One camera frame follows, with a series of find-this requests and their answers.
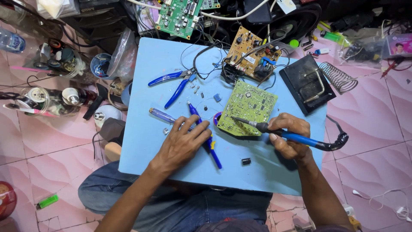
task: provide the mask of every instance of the blue pliers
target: blue pliers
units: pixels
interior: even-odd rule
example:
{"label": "blue pliers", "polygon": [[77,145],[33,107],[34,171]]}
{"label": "blue pliers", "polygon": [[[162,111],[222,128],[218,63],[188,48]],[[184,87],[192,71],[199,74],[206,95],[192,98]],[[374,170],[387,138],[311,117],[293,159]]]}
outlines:
{"label": "blue pliers", "polygon": [[174,101],[176,101],[176,99],[179,97],[179,95],[182,93],[183,89],[185,88],[186,84],[189,81],[189,78],[194,75],[193,71],[191,69],[188,70],[184,70],[184,71],[179,71],[176,73],[169,73],[166,74],[164,76],[161,76],[157,79],[154,79],[152,81],[149,82],[148,86],[152,86],[156,83],[160,83],[166,80],[170,80],[170,79],[175,79],[175,78],[180,78],[183,77],[182,82],[180,83],[180,85],[178,86],[178,88],[176,89],[175,93],[173,94],[173,96],[170,98],[170,100],[166,103],[166,105],[164,105],[164,108],[167,109],[169,108],[169,106],[172,105],[172,103]]}

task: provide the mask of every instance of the brown circuit board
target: brown circuit board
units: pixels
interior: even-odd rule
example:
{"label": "brown circuit board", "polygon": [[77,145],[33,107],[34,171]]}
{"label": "brown circuit board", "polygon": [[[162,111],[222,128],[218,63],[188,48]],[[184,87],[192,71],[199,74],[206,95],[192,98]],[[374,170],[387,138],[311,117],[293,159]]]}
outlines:
{"label": "brown circuit board", "polygon": [[233,117],[249,121],[267,122],[278,96],[238,80],[219,119],[218,128],[235,136],[260,136],[256,128],[235,121]]}
{"label": "brown circuit board", "polygon": [[[261,44],[266,43],[266,41],[262,42],[262,39],[257,37],[255,34],[251,33],[248,29],[244,27],[239,27],[239,30],[237,31],[237,34],[233,40],[232,46],[230,47],[229,53],[227,54],[227,58],[232,57],[230,60],[227,60],[226,63],[234,66],[234,63],[236,61],[239,61],[239,59],[245,55],[247,52],[252,50],[254,48],[253,43],[258,40]],[[253,71],[255,70],[256,66],[259,65],[259,61],[262,57],[267,57],[271,61],[278,61],[278,58],[281,56],[281,51],[278,50],[273,53],[267,54],[265,52],[265,49],[262,48],[259,51],[256,51],[249,56],[245,57],[243,61],[239,64],[236,65],[236,69],[244,72],[246,75],[249,77],[261,81],[262,77],[256,76]]]}

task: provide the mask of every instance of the bottle label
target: bottle label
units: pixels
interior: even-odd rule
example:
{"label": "bottle label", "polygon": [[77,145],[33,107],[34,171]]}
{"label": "bottle label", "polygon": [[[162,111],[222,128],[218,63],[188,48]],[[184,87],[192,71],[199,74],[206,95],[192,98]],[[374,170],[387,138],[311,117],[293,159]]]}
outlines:
{"label": "bottle label", "polygon": [[9,52],[12,53],[21,53],[26,47],[26,41],[17,34],[12,34],[12,40],[9,46]]}

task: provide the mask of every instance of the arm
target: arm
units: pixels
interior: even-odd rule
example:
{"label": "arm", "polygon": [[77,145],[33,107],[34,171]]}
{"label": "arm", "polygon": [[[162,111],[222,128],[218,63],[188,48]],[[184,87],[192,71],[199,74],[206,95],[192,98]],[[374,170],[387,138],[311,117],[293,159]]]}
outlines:
{"label": "arm", "polygon": [[197,115],[192,115],[190,118],[180,117],[175,121],[160,151],[142,175],[107,212],[96,232],[131,231],[137,216],[156,189],[174,171],[186,165],[212,134],[211,130],[207,129],[208,121],[202,122],[188,133],[190,126],[198,119]]}
{"label": "arm", "polygon": [[[287,113],[281,113],[269,122],[268,129],[280,128],[310,137],[309,123]],[[340,225],[353,231],[348,215],[316,165],[311,149],[294,141],[285,141],[275,134],[270,134],[269,138],[286,159],[296,160],[302,183],[303,202],[315,225]]]}

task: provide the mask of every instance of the jeans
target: jeans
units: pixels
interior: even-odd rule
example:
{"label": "jeans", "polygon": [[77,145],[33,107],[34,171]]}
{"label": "jeans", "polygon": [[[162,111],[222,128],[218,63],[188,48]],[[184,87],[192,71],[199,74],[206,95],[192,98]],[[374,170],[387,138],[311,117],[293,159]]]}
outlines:
{"label": "jeans", "polygon": [[[94,171],[79,187],[79,198],[86,209],[105,215],[134,183],[138,175],[118,171],[112,162]],[[205,223],[226,218],[254,219],[264,225],[272,193],[205,188],[196,195],[183,195],[172,187],[160,186],[140,211],[133,229],[138,232],[192,232]]]}

